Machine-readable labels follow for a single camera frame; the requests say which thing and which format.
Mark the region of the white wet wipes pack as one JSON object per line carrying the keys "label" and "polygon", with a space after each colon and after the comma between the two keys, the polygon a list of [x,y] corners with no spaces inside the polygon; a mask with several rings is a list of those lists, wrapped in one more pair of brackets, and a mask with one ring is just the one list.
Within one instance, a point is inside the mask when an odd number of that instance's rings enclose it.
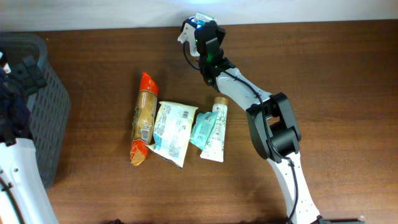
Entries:
{"label": "white wet wipes pack", "polygon": [[153,132],[155,143],[146,148],[182,168],[197,109],[196,106],[161,101]]}

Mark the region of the orange cracker snack pack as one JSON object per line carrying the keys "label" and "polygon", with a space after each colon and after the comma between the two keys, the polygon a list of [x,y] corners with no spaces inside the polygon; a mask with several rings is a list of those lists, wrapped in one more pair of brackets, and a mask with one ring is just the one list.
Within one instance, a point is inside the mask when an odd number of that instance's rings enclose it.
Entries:
{"label": "orange cracker snack pack", "polygon": [[148,155],[147,146],[152,141],[158,94],[159,87],[155,81],[143,72],[132,122],[130,159],[134,166],[140,165]]}

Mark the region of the small teal tissue pack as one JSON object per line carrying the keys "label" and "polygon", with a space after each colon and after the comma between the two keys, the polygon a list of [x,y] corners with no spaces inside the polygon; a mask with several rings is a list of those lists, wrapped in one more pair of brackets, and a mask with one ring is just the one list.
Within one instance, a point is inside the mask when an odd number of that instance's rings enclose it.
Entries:
{"label": "small teal tissue pack", "polygon": [[198,25],[205,25],[207,22],[210,21],[217,21],[217,19],[211,15],[202,13],[202,12],[196,12],[194,15],[193,21],[198,24]]}

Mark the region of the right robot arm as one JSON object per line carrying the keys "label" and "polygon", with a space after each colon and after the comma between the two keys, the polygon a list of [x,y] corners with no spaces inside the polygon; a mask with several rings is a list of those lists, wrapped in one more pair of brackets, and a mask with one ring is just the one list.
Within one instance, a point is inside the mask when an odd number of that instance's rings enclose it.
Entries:
{"label": "right robot arm", "polygon": [[272,167],[287,208],[288,223],[324,223],[308,189],[300,161],[302,135],[289,99],[271,94],[245,78],[224,56],[226,31],[214,20],[192,16],[182,23],[178,41],[188,43],[204,82],[228,96],[245,112],[252,144]]}

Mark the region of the white bamboo print tube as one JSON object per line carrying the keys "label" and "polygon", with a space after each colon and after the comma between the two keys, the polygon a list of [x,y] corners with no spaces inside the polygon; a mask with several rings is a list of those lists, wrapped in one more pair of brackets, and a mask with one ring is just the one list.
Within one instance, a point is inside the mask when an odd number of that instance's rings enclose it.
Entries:
{"label": "white bamboo print tube", "polygon": [[217,96],[214,99],[212,112],[217,112],[217,117],[200,157],[211,161],[224,162],[224,139],[228,100],[224,97]]}

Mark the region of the teal sachet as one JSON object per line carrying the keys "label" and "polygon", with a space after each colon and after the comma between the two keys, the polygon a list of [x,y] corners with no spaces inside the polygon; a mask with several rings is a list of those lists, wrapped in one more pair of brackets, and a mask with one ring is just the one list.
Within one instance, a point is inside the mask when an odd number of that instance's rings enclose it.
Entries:
{"label": "teal sachet", "polygon": [[217,111],[197,114],[196,122],[190,135],[190,142],[201,150],[205,148],[217,115]]}

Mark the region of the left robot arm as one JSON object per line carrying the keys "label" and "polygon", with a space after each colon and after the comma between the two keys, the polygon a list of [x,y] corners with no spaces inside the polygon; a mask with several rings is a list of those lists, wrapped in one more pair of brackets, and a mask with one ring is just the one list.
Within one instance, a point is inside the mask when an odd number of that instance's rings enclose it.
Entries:
{"label": "left robot arm", "polygon": [[1,223],[58,223],[39,174],[23,82],[1,49]]}

